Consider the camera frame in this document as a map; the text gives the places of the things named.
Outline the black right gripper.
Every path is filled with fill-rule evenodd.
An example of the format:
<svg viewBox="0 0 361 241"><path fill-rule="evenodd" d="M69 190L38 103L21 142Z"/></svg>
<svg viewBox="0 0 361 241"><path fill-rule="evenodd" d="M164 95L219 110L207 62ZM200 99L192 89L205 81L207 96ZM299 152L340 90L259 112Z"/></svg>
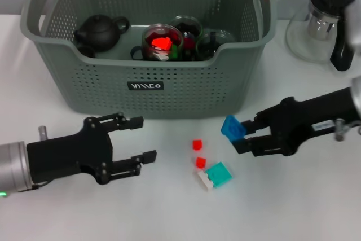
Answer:
<svg viewBox="0 0 361 241"><path fill-rule="evenodd" d="M238 154L251 152L253 156L294 155L303 142L335 133L335 122L357 120L357 110L351 97L351 88L322 95L305 101L293 97L257 113L254 120L242 122L247 134L270 128L271 134L233 141Z"/></svg>

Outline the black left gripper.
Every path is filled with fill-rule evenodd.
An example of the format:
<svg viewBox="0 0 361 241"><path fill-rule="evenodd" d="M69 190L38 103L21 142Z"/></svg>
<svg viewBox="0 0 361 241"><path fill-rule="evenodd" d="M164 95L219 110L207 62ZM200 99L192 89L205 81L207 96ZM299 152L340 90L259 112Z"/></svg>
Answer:
<svg viewBox="0 0 361 241"><path fill-rule="evenodd" d="M27 144L32 181L41 183L87 173L100 185L110 181L139 176L143 164L154 163L157 151L144 152L112 163L109 132L143 127L143 117L127 119L114 113L84 120L76 134Z"/></svg>

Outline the blue toy brick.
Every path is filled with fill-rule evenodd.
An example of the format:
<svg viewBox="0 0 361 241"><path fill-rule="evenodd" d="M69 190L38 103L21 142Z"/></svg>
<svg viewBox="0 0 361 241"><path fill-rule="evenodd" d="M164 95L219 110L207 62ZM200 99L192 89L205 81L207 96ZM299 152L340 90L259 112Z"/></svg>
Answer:
<svg viewBox="0 0 361 241"><path fill-rule="evenodd" d="M238 122L234 115L228 115L222 125L221 133L230 141L243 140L246 135L246 129Z"/></svg>

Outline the teal square toy brick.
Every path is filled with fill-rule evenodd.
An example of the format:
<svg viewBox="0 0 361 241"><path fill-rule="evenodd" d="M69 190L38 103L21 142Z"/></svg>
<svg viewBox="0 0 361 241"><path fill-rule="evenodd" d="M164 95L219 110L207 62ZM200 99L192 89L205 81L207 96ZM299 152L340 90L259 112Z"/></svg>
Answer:
<svg viewBox="0 0 361 241"><path fill-rule="evenodd" d="M232 180L231 173L222 162L211 166L205 173L207 174L208 179L213 183L213 187L220 187Z"/></svg>

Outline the white toy brick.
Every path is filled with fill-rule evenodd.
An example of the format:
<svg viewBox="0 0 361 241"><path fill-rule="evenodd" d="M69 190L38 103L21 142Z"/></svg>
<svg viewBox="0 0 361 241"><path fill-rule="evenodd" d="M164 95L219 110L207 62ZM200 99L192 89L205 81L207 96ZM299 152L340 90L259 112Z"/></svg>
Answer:
<svg viewBox="0 0 361 241"><path fill-rule="evenodd" d="M206 187L208 191L211 191L214 187L213 181L209 178L207 173L205 171L198 171L197 176L199 177L200 181L203 183L203 185Z"/></svg>

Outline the glass teacup black base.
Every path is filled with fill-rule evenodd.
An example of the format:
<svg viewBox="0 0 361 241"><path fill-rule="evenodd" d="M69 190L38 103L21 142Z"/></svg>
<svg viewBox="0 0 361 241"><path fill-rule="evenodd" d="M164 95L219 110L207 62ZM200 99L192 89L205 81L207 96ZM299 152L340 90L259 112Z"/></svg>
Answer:
<svg viewBox="0 0 361 241"><path fill-rule="evenodd" d="M215 55L220 46L233 42L236 42L236 39L230 32L225 30L207 31L197 41L195 60L209 60Z"/></svg>
<svg viewBox="0 0 361 241"><path fill-rule="evenodd" d="M192 16L187 16L187 15L176 16L170 22L170 25L177 28L181 32L183 38L184 37L194 38L196 43L203 33L203 26L195 17ZM182 60L193 61L195 60L195 57L196 57L196 47L192 51L182 50Z"/></svg>
<svg viewBox="0 0 361 241"><path fill-rule="evenodd" d="M153 24L148 26L142 34L142 44L140 46L135 46L131 50L131 58L133 60L151 60L151 61L158 61L153 57L154 52L164 52L167 53L169 56L168 61L170 60L170 51L161 51L155 49L151 43L154 38L159 37L169 37L173 44L177 46L178 49L178 60L179 56L183 50L183 36L181 32L169 25L169 24Z"/></svg>

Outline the bright red sloped toy brick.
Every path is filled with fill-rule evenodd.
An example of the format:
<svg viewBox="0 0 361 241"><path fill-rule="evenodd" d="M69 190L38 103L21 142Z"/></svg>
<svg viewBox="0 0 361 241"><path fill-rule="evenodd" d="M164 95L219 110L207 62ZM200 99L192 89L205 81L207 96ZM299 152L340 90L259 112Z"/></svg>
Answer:
<svg viewBox="0 0 361 241"><path fill-rule="evenodd" d="M172 40L169 37L159 37L152 40L151 45L161 51L170 51L173 45Z"/></svg>

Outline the dark red long toy brick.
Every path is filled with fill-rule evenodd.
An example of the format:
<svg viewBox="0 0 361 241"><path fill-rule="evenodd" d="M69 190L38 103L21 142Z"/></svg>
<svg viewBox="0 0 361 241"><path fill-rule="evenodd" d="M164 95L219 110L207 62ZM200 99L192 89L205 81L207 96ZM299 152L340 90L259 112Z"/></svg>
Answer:
<svg viewBox="0 0 361 241"><path fill-rule="evenodd" d="M183 50L184 51L192 51L195 49L196 41L194 38L191 37L184 37L183 38Z"/></svg>

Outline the grey perforated plastic storage bin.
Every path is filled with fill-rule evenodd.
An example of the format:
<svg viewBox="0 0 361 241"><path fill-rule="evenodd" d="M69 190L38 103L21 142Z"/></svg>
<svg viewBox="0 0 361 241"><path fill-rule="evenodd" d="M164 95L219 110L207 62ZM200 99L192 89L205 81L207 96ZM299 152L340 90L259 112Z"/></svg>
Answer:
<svg viewBox="0 0 361 241"><path fill-rule="evenodd" d="M110 50L88 58L75 30L93 15L126 17L130 27ZM195 17L236 42L204 61L133 60L143 31ZM276 0L25 0L20 28L32 40L73 110L124 112L152 119L190 119L236 113L243 105L262 51L275 34Z"/></svg>

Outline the black ceramic teapot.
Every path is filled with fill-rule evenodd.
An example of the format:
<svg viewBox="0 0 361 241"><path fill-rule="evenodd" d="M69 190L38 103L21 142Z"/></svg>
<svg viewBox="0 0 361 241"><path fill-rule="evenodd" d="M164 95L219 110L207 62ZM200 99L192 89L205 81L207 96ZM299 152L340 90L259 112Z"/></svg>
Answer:
<svg viewBox="0 0 361 241"><path fill-rule="evenodd" d="M124 16L111 18L102 14L93 15L75 30L74 37L95 52L105 52L118 43L121 35L126 33L129 27L130 22Z"/></svg>

